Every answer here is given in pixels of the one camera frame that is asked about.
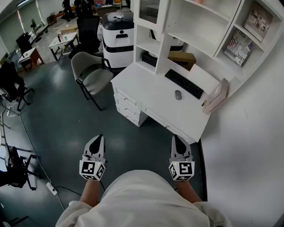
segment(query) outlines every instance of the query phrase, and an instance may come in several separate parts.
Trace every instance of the floor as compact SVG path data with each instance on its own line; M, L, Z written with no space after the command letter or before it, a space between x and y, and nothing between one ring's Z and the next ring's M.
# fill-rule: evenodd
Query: floor
M117 12L128 12L128 7L123 7L122 9L117 9ZM53 54L51 53L49 49L49 45L52 43L53 39L58 36L57 31L60 30L60 28L57 28L60 24L63 24L63 22L66 22L62 27L65 27L66 25L73 25L77 23L77 18L75 17L70 20L70 22L67 22L66 20L60 21L58 23L54 23L53 25L48 27L48 33L43 33L41 35L41 40L39 42L33 42L32 47L36 47L38 53L40 54L41 58L43 59L44 63L50 63L54 62L55 58Z
M175 188L167 162L172 133L151 118L139 128L118 113L111 84L95 96L103 108L100 112L91 100L85 99L75 83L70 59L44 64L23 72L21 76L26 86L35 89L35 93L27 97L32 104L23 107L21 117L53 186L64 186L82 193L86 181L79 175L79 160L85 144L102 133L106 139L105 158L108 160L102 178L105 188L121 174L135 169L156 172ZM8 144L32 150L20 117L5 117L5 123L11 127L6 130ZM191 148L196 163L195 176L190 182L202 197L197 144ZM2 160L0 167L1 170L5 168ZM32 162L33 169L44 176L42 180L31 176L36 191L31 191L27 184L22 189L8 185L0 188L2 213L6 220L28 215L30 218L22 226L54 226L63 209L58 198L45 186L48 179L37 160ZM78 195L65 189L59 188L58 192L65 208L70 201L79 199Z

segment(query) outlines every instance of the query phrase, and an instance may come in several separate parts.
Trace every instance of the computer mouse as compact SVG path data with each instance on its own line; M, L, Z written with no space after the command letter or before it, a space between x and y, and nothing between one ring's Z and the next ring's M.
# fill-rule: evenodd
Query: computer mouse
M181 91L180 91L180 90L176 90L176 91L175 91L175 94L176 94L176 99L177 99L177 100L181 100L181 98L182 98L182 97L181 97Z

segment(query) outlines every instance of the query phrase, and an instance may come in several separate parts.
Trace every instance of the black keyboard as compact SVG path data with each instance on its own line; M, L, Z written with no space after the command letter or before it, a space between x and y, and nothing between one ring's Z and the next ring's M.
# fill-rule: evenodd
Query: black keyboard
M166 74L165 77L170 79L172 82L176 83L177 85L181 86L183 89L191 93L194 97L200 99L203 94L203 90L196 86L194 83L189 81L187 78L183 77L176 71L170 69Z

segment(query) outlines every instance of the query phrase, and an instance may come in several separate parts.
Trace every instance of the power strip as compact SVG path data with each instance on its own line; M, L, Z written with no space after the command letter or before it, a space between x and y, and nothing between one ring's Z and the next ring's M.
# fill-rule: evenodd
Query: power strip
M57 195L57 191L54 189L50 182L46 184L46 187L52 192L54 196Z

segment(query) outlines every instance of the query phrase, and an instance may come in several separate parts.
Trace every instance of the desk drawer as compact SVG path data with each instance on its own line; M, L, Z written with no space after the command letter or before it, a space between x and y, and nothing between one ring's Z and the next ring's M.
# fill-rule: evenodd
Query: desk drawer
M131 117L129 114L127 114L125 111L123 111L123 109L116 105L116 108L117 108L117 111L119 113L121 113L125 118L127 118L129 121L131 121L133 124L137 125L138 126L138 121L136 119L134 119L133 117Z
M118 98L116 95L114 95L115 103L119 105L126 113L131 114L135 119L139 120L140 113L136 110L132 109L129 104L124 102L121 98Z
M158 122L159 124L161 124L162 126L164 126L166 129L168 129L169 131L171 131L173 134L179 135L182 138L184 138L189 144L194 143L194 141L185 133L181 132L180 130L178 130L177 128L173 127L172 124L170 124L168 121L164 120L163 118L161 118L160 116L156 115L155 113L153 113L151 110L149 110L148 108L145 108L143 110L144 113L146 113L149 117L151 117L152 119L154 119L156 122Z
M124 102L129 105L132 109L140 112L141 111L141 104L134 99L130 98L128 95L123 93L118 88L114 87L114 94L118 97L124 100Z

